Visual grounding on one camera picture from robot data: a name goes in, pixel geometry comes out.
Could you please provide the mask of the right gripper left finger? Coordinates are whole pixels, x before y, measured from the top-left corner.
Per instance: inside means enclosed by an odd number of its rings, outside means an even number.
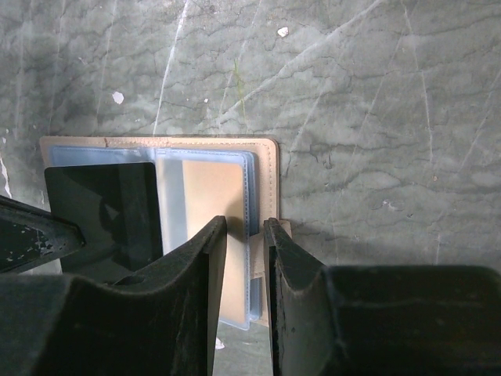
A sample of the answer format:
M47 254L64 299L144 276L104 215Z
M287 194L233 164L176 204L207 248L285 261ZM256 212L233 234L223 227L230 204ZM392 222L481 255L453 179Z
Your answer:
M210 375L218 320L190 247L107 286L71 275L1 278L4 375Z

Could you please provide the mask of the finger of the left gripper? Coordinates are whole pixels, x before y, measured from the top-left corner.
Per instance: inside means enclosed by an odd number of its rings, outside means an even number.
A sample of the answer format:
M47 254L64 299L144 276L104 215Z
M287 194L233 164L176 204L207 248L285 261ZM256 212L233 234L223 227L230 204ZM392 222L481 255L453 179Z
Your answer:
M1 197L1 272L22 273L80 251L79 227L48 211Z

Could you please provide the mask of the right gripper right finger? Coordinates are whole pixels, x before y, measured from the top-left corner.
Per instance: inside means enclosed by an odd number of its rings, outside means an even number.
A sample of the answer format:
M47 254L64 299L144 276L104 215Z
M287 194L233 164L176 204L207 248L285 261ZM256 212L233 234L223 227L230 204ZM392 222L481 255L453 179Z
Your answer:
M264 223L276 375L497 375L500 276L482 266L327 266Z

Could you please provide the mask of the black VIP card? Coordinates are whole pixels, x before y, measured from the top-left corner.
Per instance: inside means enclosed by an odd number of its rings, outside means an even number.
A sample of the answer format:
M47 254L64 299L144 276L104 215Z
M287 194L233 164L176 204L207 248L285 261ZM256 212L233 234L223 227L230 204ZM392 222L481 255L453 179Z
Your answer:
M153 163L49 167L44 174L51 213L85 239L61 258L64 273L114 284L162 257Z

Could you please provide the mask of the beige card holder wallet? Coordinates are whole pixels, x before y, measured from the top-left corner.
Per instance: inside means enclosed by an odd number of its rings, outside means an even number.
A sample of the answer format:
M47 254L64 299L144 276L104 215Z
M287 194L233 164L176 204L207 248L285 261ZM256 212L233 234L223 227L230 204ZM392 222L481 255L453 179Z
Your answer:
M44 136L47 167L150 162L156 167L162 251L216 215L228 227L219 319L269 324L263 222L279 216L279 151L268 138Z

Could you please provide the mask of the gold VIP card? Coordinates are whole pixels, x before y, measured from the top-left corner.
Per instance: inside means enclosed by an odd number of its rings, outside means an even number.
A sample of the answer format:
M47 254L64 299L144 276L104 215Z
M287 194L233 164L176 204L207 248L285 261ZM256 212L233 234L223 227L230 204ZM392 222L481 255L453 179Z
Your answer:
M156 169L164 253L201 253L209 318L248 329L246 158L205 161L175 150L158 157Z

